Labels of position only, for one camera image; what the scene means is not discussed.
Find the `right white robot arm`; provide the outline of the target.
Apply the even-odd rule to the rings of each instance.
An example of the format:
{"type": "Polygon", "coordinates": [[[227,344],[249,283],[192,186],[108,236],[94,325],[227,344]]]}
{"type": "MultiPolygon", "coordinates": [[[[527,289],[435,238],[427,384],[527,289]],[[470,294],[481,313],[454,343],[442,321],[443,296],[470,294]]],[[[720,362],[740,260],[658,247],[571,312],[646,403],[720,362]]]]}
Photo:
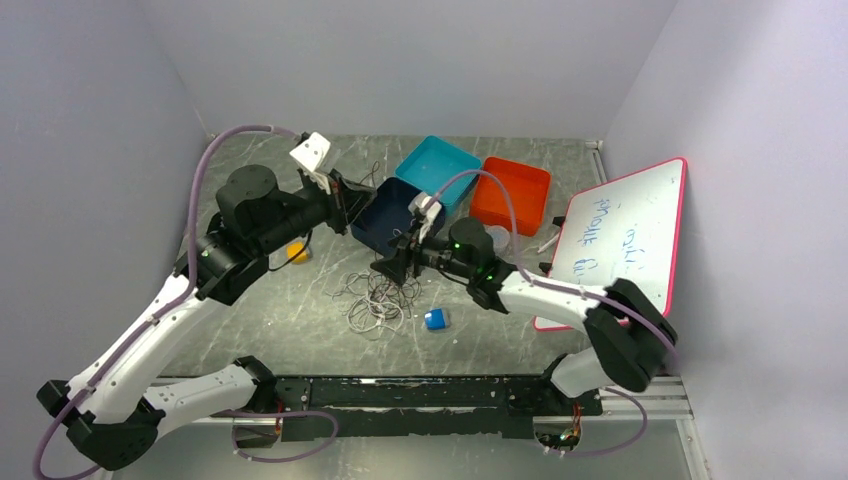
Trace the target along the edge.
{"type": "Polygon", "coordinates": [[[370,267],[397,285],[432,269],[459,278],[484,310],[542,317],[587,336],[589,347],[559,357],[544,374],[539,398],[550,413],[565,413],[580,395],[600,388],[641,393],[675,351],[676,331],[634,282],[583,286],[532,274],[499,257],[474,218],[457,220],[445,239],[415,221],[390,244],[392,253],[370,267]]]}

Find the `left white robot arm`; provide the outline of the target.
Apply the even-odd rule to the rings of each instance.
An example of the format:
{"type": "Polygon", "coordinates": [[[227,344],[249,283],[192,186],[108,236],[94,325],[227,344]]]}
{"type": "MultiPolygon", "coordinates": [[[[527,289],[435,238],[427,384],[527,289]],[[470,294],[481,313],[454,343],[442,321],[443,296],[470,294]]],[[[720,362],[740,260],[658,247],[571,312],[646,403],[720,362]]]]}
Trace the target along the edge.
{"type": "Polygon", "coordinates": [[[207,232],[191,242],[149,307],[86,370],[39,389],[55,424],[97,467],[122,469],[168,433],[209,415],[282,411],[275,375],[252,356],[165,387],[155,379],[194,327],[269,272],[272,253],[320,225],[344,234],[376,196],[337,171],[323,183],[307,175],[300,181],[289,193],[266,166],[231,173],[216,193],[207,232]]]}

